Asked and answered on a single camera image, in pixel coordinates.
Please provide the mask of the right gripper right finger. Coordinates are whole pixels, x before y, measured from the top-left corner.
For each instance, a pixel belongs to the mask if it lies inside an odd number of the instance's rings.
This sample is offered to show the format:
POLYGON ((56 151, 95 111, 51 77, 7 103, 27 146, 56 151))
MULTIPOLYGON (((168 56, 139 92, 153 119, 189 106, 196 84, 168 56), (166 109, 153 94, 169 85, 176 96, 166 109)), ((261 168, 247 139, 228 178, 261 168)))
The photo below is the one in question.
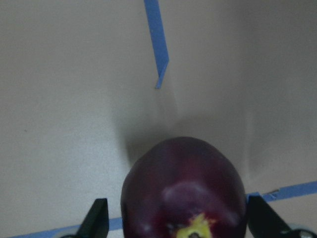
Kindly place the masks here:
POLYGON ((248 226, 254 238, 296 238, 297 232, 266 203, 261 196, 250 196, 248 226))

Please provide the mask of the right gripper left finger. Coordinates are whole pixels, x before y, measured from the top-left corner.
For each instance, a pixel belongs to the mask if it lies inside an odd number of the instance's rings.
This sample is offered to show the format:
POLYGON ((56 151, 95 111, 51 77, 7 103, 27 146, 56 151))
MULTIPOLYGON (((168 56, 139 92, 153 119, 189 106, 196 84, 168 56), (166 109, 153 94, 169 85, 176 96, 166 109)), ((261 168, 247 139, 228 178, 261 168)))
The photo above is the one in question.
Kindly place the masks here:
POLYGON ((76 238, 106 238, 109 232, 108 203, 106 198, 94 201, 75 234, 76 238))

